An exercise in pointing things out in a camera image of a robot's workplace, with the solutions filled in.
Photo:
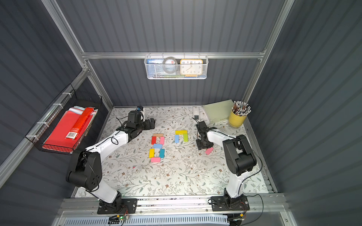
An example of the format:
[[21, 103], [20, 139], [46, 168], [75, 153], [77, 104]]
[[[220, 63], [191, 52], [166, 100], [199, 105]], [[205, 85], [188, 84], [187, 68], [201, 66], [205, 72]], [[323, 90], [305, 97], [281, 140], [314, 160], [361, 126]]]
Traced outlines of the yellow block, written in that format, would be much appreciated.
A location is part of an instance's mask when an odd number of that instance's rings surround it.
[[183, 135], [183, 134], [187, 134], [188, 132], [186, 130], [181, 130], [181, 131], [175, 131], [176, 135]]
[[155, 157], [155, 150], [154, 149], [150, 149], [150, 152], [149, 152], [149, 158], [154, 158]]

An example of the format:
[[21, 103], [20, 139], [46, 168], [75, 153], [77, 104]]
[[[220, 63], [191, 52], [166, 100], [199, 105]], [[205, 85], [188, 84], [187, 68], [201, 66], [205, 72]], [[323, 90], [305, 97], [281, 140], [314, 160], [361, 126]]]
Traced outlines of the red block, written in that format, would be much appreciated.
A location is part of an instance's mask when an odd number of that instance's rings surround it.
[[151, 144], [154, 145], [155, 143], [156, 143], [156, 137], [155, 137], [155, 136], [152, 136]]

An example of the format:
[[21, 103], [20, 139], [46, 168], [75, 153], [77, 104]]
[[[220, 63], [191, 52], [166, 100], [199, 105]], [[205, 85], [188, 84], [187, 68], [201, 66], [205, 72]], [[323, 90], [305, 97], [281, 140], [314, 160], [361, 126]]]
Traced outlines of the yellow block front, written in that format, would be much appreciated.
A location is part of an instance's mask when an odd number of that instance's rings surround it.
[[154, 158], [155, 157], [155, 150], [154, 149], [150, 149], [150, 152], [149, 152], [149, 158]]

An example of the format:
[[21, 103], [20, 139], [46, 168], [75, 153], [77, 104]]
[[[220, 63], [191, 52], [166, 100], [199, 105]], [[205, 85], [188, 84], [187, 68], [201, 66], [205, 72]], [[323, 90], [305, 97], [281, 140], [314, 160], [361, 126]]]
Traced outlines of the teal block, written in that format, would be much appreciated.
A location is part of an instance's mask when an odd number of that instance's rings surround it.
[[159, 157], [160, 157], [160, 158], [164, 158], [164, 157], [165, 157], [165, 149], [160, 149]]

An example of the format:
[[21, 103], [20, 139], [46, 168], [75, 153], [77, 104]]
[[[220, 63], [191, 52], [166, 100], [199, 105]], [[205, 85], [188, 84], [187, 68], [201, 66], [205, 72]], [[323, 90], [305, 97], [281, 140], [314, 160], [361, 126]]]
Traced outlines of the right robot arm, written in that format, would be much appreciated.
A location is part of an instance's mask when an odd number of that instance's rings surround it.
[[226, 165], [231, 172], [229, 183], [224, 189], [224, 203], [232, 205], [242, 199], [241, 187], [257, 164], [257, 158], [244, 135], [231, 136], [208, 127], [204, 121], [197, 122], [198, 150], [210, 149], [214, 145], [223, 148]]

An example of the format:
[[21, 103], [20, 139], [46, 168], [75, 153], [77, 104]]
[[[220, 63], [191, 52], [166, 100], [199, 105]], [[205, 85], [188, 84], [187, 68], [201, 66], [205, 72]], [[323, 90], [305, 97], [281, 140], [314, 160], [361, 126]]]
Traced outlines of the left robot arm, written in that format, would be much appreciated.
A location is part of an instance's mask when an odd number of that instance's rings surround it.
[[66, 181], [84, 188], [103, 202], [113, 203], [119, 192], [102, 178], [102, 161], [143, 131], [155, 128], [155, 119], [145, 119], [143, 113], [143, 106], [138, 106], [129, 112], [127, 120], [110, 136], [90, 147], [73, 151]]

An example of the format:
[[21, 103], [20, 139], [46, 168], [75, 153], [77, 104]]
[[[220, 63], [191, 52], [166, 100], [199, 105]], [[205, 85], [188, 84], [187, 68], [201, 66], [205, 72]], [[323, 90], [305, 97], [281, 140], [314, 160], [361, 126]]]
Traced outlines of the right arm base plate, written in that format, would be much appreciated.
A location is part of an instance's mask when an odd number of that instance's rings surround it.
[[208, 200], [213, 211], [248, 211], [250, 206], [248, 198], [241, 195], [237, 198], [229, 198], [228, 196], [212, 196]]

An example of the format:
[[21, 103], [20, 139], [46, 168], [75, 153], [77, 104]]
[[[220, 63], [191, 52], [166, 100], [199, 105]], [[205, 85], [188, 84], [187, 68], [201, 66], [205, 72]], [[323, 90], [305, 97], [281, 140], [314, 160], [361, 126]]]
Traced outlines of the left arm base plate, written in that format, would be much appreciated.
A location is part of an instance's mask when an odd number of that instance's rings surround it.
[[134, 214], [137, 208], [137, 199], [135, 198], [120, 198], [115, 199], [113, 203], [107, 203], [105, 201], [99, 200], [99, 207], [97, 214], [106, 215], [106, 214]]

